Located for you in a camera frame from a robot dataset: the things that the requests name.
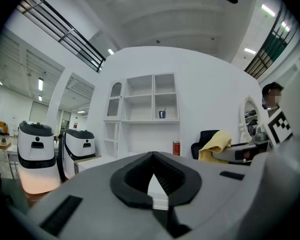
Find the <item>railing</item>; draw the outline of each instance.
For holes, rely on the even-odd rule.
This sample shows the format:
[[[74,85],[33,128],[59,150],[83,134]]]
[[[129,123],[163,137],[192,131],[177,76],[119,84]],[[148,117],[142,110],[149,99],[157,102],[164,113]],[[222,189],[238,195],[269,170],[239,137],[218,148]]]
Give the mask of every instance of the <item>railing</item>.
[[[258,79],[284,51],[298,27],[298,22],[291,12],[281,4],[269,35],[244,71]]]
[[[104,56],[45,0],[21,0],[17,9],[97,73]]]

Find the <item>table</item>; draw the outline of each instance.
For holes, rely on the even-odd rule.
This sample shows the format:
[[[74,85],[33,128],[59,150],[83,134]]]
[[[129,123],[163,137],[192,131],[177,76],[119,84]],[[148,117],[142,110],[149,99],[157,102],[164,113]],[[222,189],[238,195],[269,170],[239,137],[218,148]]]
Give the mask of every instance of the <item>table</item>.
[[[11,165],[14,165],[14,167],[15,167],[16,177],[20,178],[19,177],[19,172],[18,172],[18,169],[17,169],[17,164],[19,162],[17,145],[11,145],[10,147],[8,147],[6,149],[6,153],[7,153],[7,156],[8,156],[8,162],[9,162],[9,167],[10,167],[12,178],[15,179],[14,173],[12,172]]]
[[[6,150],[11,146],[11,140],[7,140],[5,144],[1,143],[0,140],[0,150],[3,150],[4,160],[7,161],[7,153]]]

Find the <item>white shelf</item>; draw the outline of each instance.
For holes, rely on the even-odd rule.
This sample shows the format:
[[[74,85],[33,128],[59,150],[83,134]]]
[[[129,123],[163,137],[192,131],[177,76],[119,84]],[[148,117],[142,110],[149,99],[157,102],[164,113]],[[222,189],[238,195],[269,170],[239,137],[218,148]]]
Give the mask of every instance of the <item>white shelf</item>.
[[[118,142],[117,140],[115,140],[115,139],[110,139],[110,138],[105,138],[104,141],[105,141],[105,142],[115,142],[115,143]]]
[[[122,122],[128,124],[155,125],[155,124],[178,124],[180,123],[180,120],[178,119],[122,120]]]
[[[165,92],[165,93],[156,93],[156,96],[160,97],[161,95],[177,95],[176,92]]]
[[[154,76],[154,94],[175,93],[175,76],[171,74],[157,74]]]
[[[124,97],[152,94],[152,75],[128,78]]]
[[[151,99],[151,97],[152,94],[142,94],[142,95],[127,96],[124,97],[124,100],[130,103],[144,103],[147,102],[149,99]]]
[[[159,117],[159,111],[165,110],[165,118]],[[177,95],[175,93],[156,94],[154,95],[154,112],[155,120],[178,120],[179,109]]]
[[[152,120],[152,95],[134,95],[125,97],[122,105],[122,120]]]
[[[122,86],[119,97],[114,96],[119,94],[117,83]],[[149,151],[173,153],[173,142],[181,141],[175,75],[122,79],[113,81],[110,88],[113,93],[108,95],[110,116],[106,111],[102,154],[121,159]],[[165,118],[160,118],[159,111],[164,110]]]

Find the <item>yellow cloth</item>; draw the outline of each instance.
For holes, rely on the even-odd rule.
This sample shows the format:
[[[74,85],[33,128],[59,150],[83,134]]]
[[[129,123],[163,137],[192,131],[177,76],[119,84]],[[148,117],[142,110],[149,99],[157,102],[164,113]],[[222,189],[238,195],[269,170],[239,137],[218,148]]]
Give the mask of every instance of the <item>yellow cloth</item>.
[[[219,154],[227,147],[231,147],[231,135],[223,130],[217,131],[210,141],[199,150],[199,160],[211,163],[228,164],[227,161],[222,161],[212,156],[212,152]]]

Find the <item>person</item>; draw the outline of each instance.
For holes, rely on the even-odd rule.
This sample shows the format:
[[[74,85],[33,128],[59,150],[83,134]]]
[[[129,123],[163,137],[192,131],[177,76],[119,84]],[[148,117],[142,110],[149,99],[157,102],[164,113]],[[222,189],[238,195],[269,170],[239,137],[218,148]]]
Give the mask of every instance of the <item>person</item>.
[[[262,88],[263,106],[268,109],[268,115],[271,117],[279,108],[281,91],[284,88],[277,82],[267,84]]]

